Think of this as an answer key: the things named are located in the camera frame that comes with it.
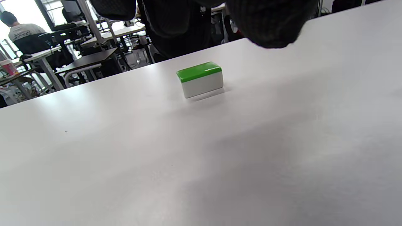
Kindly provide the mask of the person's left hand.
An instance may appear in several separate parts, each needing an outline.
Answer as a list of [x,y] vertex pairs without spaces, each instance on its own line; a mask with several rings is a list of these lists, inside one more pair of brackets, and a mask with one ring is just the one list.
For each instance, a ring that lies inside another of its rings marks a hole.
[[211,9],[225,3],[241,34],[260,47],[284,48],[294,43],[317,8],[316,0],[92,0],[96,12],[131,20],[139,8],[152,42],[175,57],[210,46]]

